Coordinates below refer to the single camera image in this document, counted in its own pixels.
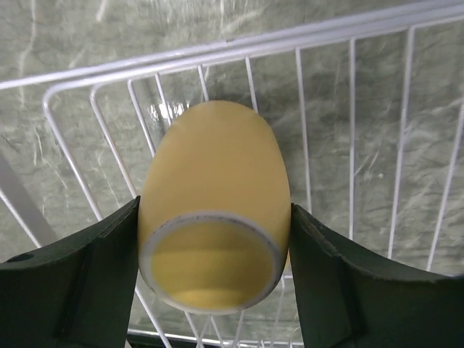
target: cup opening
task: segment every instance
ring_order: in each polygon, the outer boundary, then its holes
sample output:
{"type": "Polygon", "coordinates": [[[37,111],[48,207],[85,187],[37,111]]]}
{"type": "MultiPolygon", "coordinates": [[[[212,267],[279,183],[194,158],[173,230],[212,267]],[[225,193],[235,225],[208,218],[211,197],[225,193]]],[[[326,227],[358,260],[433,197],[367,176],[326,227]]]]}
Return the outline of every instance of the cup opening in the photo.
{"type": "Polygon", "coordinates": [[[147,285],[168,304],[224,315],[266,298],[280,280],[284,256],[251,220],[202,211],[160,226],[142,246],[139,265],[147,285]]]}

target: white wire rack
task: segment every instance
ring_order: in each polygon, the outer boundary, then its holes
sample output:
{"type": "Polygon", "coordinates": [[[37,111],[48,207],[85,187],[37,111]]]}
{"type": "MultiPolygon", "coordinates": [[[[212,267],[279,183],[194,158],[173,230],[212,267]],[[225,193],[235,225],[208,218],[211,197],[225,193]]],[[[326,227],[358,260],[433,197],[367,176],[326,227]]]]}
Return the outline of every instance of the white wire rack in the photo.
{"type": "MultiPolygon", "coordinates": [[[[147,146],[152,156],[155,155],[154,142],[150,136],[149,129],[142,115],[133,83],[144,78],[154,78],[157,89],[164,105],[167,105],[165,93],[162,88],[160,76],[171,73],[178,73],[186,70],[196,70],[198,72],[199,84],[202,88],[204,100],[208,100],[207,87],[204,77],[204,69],[221,65],[229,62],[243,61],[246,69],[249,91],[251,94],[252,106],[259,111],[260,106],[257,103],[251,60],[257,57],[278,54],[282,52],[294,52],[295,65],[297,68],[297,83],[299,90],[299,109],[302,122],[302,135],[304,144],[305,160],[305,185],[307,192],[307,206],[309,211],[312,209],[311,200],[311,180],[310,180],[310,154],[308,153],[307,134],[306,134],[306,110],[305,110],[305,92],[302,74],[301,52],[305,49],[323,46],[334,43],[347,42],[349,44],[349,131],[350,131],[350,152],[349,152],[349,237],[353,239],[355,233],[355,54],[356,43],[361,38],[370,38],[374,36],[386,35],[390,33],[407,32],[407,43],[405,52],[404,80],[402,86],[402,107],[399,128],[399,142],[397,146],[397,164],[396,175],[394,180],[393,208],[391,210],[391,227],[389,231],[388,257],[392,258],[394,248],[395,229],[397,227],[397,213],[399,203],[399,192],[401,187],[402,159],[405,147],[405,127],[407,121],[407,110],[410,96],[411,70],[414,54],[415,32],[419,28],[440,25],[453,21],[464,19],[464,3],[461,1],[423,1],[418,4],[411,4],[393,9],[385,9],[376,12],[353,15],[350,17],[327,20],[315,24],[302,25],[288,30],[281,30],[274,33],[268,33],[261,36],[241,38],[232,41],[219,41],[203,46],[188,47],[175,51],[168,51],[160,54],[152,54],[143,57],[126,59],[118,62],[111,62],[95,67],[85,67],[63,72],[53,72],[46,75],[37,75],[18,80],[7,80],[0,82],[0,91],[20,86],[28,86],[38,83],[53,83],[43,95],[43,112],[48,120],[53,134],[56,137],[67,161],[70,163],[72,171],[77,178],[83,193],[85,194],[91,209],[97,220],[103,218],[99,205],[97,204],[89,185],[84,178],[80,165],[76,162],[73,152],[67,145],[67,140],[60,130],[57,119],[55,118],[49,101],[56,94],[69,91],[76,88],[88,87],[91,89],[89,100],[95,117],[101,127],[101,130],[109,144],[114,155],[117,165],[124,177],[127,187],[132,195],[136,197],[138,192],[133,185],[131,176],[123,162],[123,159],[115,146],[112,135],[107,127],[105,119],[99,108],[96,95],[100,88],[120,81],[127,81],[128,94],[133,103],[138,121],[146,139],[147,146]]],[[[460,147],[460,140],[464,124],[464,106],[460,109],[458,123],[456,127],[454,145],[447,177],[442,192],[442,200],[439,208],[439,214],[436,219],[434,237],[430,246],[428,256],[427,270],[431,269],[434,261],[437,241],[441,232],[442,221],[447,204],[450,185],[452,182],[455,168],[457,152],[460,147]]],[[[8,206],[19,224],[24,228],[33,243],[37,247],[49,244],[57,240],[57,235],[47,223],[37,206],[34,205],[27,191],[23,188],[20,180],[17,178],[8,162],[0,153],[0,194],[4,203],[8,206]]],[[[273,331],[279,323],[282,309],[283,296],[286,291],[286,279],[291,275],[285,275],[281,279],[280,297],[276,308],[273,331]]],[[[186,319],[191,326],[193,336],[179,336],[165,333],[162,330],[156,315],[147,304],[147,300],[142,295],[140,289],[136,287],[136,295],[140,299],[146,314],[153,323],[156,332],[140,331],[131,329],[133,333],[159,336],[166,347],[170,347],[169,339],[182,339],[186,341],[195,341],[199,346],[202,343],[213,344],[221,347],[270,347],[288,345],[301,346],[302,342],[277,341],[276,337],[271,336],[266,341],[245,341],[241,339],[241,329],[244,322],[245,312],[241,313],[235,339],[223,340],[220,330],[214,319],[209,317],[205,326],[200,332],[195,327],[191,316],[185,313],[186,319]],[[205,339],[204,335],[207,326],[211,325],[217,339],[205,339]]]]}

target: yellow plastic object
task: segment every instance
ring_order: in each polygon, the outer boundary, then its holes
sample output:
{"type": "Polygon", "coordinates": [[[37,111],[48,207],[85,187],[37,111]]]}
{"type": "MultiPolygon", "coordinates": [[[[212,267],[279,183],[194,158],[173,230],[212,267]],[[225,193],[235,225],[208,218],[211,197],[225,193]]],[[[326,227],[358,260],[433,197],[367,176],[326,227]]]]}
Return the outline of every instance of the yellow plastic object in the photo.
{"type": "Polygon", "coordinates": [[[290,253],[287,254],[287,258],[285,260],[285,268],[290,267],[290,253]]]}
{"type": "Polygon", "coordinates": [[[251,307],[281,277],[290,214],[269,125],[240,104],[196,105],[171,125],[146,178],[141,274],[181,310],[220,315],[251,307]]]}

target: white rim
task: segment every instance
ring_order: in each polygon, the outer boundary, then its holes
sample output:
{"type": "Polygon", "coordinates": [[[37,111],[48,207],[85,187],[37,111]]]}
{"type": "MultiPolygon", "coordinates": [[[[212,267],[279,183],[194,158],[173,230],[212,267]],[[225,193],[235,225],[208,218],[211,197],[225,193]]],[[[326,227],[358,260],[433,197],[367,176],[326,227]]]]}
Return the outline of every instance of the white rim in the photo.
{"type": "Polygon", "coordinates": [[[231,214],[229,212],[202,210],[189,214],[179,215],[178,217],[167,221],[159,228],[157,228],[142,246],[141,252],[138,256],[138,264],[140,273],[145,280],[146,285],[152,288],[155,294],[162,301],[186,312],[197,314],[227,315],[245,310],[246,308],[250,308],[251,306],[261,302],[264,298],[266,298],[280,281],[280,275],[283,272],[283,267],[285,266],[285,259],[283,258],[281,250],[277,247],[274,240],[269,237],[263,228],[258,226],[253,221],[237,214],[231,214]],[[180,227],[190,223],[200,222],[227,222],[245,227],[249,230],[250,233],[253,233],[258,238],[258,240],[264,243],[270,251],[270,255],[273,259],[273,269],[270,280],[266,284],[265,288],[257,296],[243,303],[243,305],[240,307],[232,307],[225,310],[203,310],[202,308],[185,306],[185,304],[174,300],[168,293],[166,293],[152,277],[152,254],[161,240],[180,227]]]}

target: gray marbled surface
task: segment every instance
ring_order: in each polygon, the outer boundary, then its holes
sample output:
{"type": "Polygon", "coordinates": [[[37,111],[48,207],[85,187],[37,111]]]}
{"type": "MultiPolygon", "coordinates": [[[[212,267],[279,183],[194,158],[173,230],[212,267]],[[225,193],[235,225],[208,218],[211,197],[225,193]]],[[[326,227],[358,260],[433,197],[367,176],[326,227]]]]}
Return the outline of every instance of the gray marbled surface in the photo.
{"type": "MultiPolygon", "coordinates": [[[[351,15],[407,1],[304,0],[30,0],[0,3],[0,80],[84,67],[154,51],[206,43],[304,22],[351,15]]],[[[394,259],[425,268],[447,176],[463,85],[462,22],[420,29],[415,37],[394,259]]],[[[356,45],[355,241],[386,255],[401,113],[405,33],[359,40],[356,45]]],[[[260,114],[272,125],[286,162],[293,200],[305,205],[305,161],[292,53],[252,60],[260,114]]],[[[347,235],[349,225],[348,44],[302,52],[312,211],[347,235]]],[[[169,104],[153,79],[135,83],[144,117],[160,142],[169,123],[201,100],[196,70],[161,77],[169,104]]],[[[245,64],[206,71],[211,99],[251,106],[245,64]]],[[[41,108],[49,84],[0,91],[0,150],[51,226],[66,236],[96,221],[41,108]]],[[[103,215],[131,198],[88,102],[88,89],[51,100],[76,160],[103,215]]],[[[140,190],[151,155],[125,83],[103,87],[97,100],[115,143],[140,190]]],[[[464,272],[464,154],[457,166],[432,270],[464,272]]],[[[0,204],[0,261],[33,248],[0,204]]],[[[191,336],[183,313],[142,291],[165,331],[191,336]]],[[[246,312],[242,339],[269,339],[280,288],[246,312]]],[[[239,316],[217,318],[223,338],[239,316]]],[[[205,318],[194,316],[201,331],[205,318]]],[[[131,325],[152,330],[134,300],[131,325]]],[[[208,337],[213,337],[211,328],[208,337]]],[[[291,281],[286,282],[279,341],[300,341],[291,281]]]]}

